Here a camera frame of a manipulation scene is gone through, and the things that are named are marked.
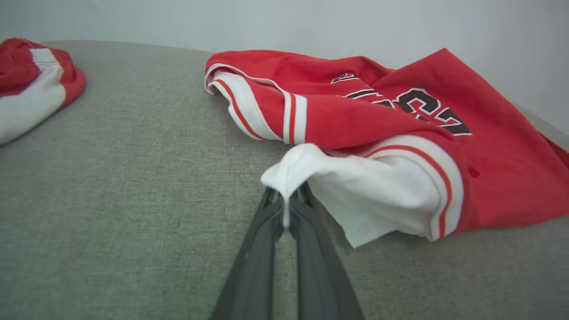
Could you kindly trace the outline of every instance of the folded clothing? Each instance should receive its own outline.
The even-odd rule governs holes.
[[[387,232],[540,223],[569,210],[569,156],[447,50],[398,70],[364,57],[229,51],[205,88],[257,140],[297,146],[262,177],[308,179],[353,246]]]
[[[0,145],[76,99],[83,72],[69,53],[19,38],[0,44]]]

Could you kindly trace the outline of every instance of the black tongs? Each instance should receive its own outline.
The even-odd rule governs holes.
[[[362,320],[364,314],[344,267],[303,184],[290,198],[290,232],[297,240],[300,320]],[[283,229],[284,201],[267,188],[212,320],[271,320],[275,242]]]

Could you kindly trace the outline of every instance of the white backdrop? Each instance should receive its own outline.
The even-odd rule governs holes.
[[[0,0],[0,38],[365,55],[399,68],[447,47],[569,133],[569,0]]]

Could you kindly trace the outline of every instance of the gray fabric surface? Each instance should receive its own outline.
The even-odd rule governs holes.
[[[85,92],[0,149],[0,319],[206,319],[288,149],[207,95],[209,53],[66,41]],[[569,219],[351,249],[322,213],[368,319],[567,319]],[[295,242],[275,319],[296,318]]]

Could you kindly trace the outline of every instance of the clothing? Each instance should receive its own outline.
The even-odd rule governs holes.
[[[357,204],[350,207],[352,212],[342,208],[339,195],[383,203],[377,212],[366,213],[382,217],[374,224],[376,236],[398,229],[436,240],[455,231],[539,223],[569,210],[567,152],[539,134],[447,50],[398,70],[364,57],[325,60],[277,51],[222,52],[208,61],[205,86],[229,101],[230,115],[251,138],[314,143],[330,156],[358,157],[348,157],[351,163],[341,169],[312,170],[325,171],[328,179],[334,176],[333,182],[315,174],[309,183],[336,220],[349,220],[349,215],[359,220],[360,228],[373,223],[360,216]],[[320,157],[312,151],[306,154]],[[379,161],[389,170],[377,171],[367,161]],[[388,188],[378,186],[390,172],[404,199],[413,182],[402,182],[404,170],[397,166],[409,163],[420,167],[415,170],[420,181],[430,179],[413,195],[435,199],[436,205],[427,200],[389,203],[397,192],[388,194]],[[362,178],[347,173],[350,167],[367,168],[378,182],[370,186],[373,180],[368,179],[362,184]],[[288,175],[299,170],[295,165],[283,168]],[[323,196],[313,186],[316,180],[340,190],[333,195],[321,190],[328,195]],[[362,194],[366,185],[384,194]],[[401,209],[409,209],[408,214],[398,214]],[[405,216],[414,218],[406,221]],[[346,223],[339,223],[347,231]]]
[[[0,44],[0,145],[75,100],[85,76],[69,54],[19,38]]]

